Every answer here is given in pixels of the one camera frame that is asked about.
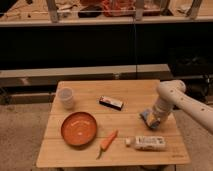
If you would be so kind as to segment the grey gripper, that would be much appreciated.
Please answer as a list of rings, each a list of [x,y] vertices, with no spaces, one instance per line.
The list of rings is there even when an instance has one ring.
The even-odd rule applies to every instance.
[[[151,109],[146,109],[140,114],[146,126],[151,130],[156,130],[160,125],[160,119],[156,117]]]

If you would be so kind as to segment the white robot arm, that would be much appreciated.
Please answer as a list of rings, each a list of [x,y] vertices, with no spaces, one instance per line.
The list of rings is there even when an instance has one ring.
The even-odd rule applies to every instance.
[[[158,129],[176,106],[213,134],[213,108],[187,96],[183,81],[160,82],[156,91],[158,98],[154,105],[140,113],[140,117],[149,129]]]

